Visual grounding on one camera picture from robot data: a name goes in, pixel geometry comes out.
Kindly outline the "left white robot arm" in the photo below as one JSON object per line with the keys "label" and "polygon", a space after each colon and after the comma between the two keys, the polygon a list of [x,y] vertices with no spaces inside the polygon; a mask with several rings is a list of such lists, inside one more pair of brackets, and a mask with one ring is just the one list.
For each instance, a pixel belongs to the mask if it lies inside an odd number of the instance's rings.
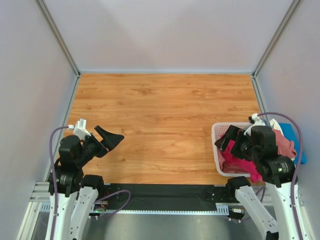
{"label": "left white robot arm", "polygon": [[122,193],[122,190],[107,192],[103,177],[85,175],[83,167],[93,158],[104,157],[125,137],[97,125],[94,129],[102,138],[97,140],[86,130],[83,119],[62,129],[70,130],[73,134],[60,141],[58,159],[50,159],[50,210],[45,238],[80,240],[93,205]]}

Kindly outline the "magenta t shirt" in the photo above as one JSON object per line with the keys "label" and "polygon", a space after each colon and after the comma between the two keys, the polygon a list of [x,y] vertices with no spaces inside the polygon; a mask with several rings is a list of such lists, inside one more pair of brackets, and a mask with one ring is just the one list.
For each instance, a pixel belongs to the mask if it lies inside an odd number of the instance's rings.
{"label": "magenta t shirt", "polygon": [[258,173],[256,166],[253,162],[234,157],[230,153],[234,144],[235,142],[231,140],[228,143],[228,146],[225,149],[225,151],[218,151],[222,156],[222,158],[218,160],[220,169],[224,173],[228,173],[228,174],[247,173],[247,174],[250,174],[250,178],[253,183],[262,182],[263,181],[262,176]]}

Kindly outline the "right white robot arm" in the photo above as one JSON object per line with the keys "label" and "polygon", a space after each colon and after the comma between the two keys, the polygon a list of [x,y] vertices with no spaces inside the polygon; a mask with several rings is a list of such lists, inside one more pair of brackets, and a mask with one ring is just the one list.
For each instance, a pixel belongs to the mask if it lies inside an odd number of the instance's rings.
{"label": "right white robot arm", "polygon": [[213,144],[224,152],[230,142],[234,142],[231,155],[253,163],[261,175],[270,192],[276,217],[266,210],[244,176],[227,181],[226,198],[243,205],[263,240],[302,240],[303,228],[296,206],[296,167],[289,157],[278,153],[275,132],[269,126],[256,125],[247,135],[243,129],[230,125]]}

